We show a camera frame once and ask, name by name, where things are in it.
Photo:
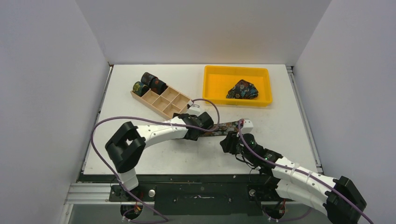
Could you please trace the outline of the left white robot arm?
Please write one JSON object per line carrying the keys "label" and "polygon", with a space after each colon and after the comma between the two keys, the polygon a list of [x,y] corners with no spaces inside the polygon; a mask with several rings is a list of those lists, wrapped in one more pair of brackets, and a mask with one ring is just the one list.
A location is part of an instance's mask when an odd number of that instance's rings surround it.
{"label": "left white robot arm", "polygon": [[105,144],[108,156],[123,184],[121,195],[128,201],[139,196],[139,182],[134,168],[144,149],[168,140],[196,141],[204,132],[203,129],[210,130],[213,127],[214,121],[206,112],[198,116],[183,113],[163,125],[135,126],[130,121],[122,124]]}

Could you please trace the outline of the orange grey floral tie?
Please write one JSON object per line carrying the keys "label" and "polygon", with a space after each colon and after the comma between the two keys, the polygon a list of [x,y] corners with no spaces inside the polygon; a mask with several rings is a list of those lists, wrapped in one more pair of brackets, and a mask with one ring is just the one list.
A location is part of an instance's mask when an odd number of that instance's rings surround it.
{"label": "orange grey floral tie", "polygon": [[202,132],[200,137],[227,136],[229,132],[238,131],[238,121],[220,123],[218,128],[212,132]]}

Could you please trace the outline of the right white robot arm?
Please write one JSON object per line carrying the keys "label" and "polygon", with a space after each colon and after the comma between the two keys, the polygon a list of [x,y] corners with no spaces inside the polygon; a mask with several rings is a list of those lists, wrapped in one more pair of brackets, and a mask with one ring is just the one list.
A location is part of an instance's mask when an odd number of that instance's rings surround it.
{"label": "right white robot arm", "polygon": [[260,173],[277,182],[265,185],[269,200],[278,197],[307,205],[327,216],[333,224],[356,224],[367,203],[352,180],[328,177],[292,162],[278,152],[257,144],[252,134],[229,132],[220,142],[224,153],[240,154]]}

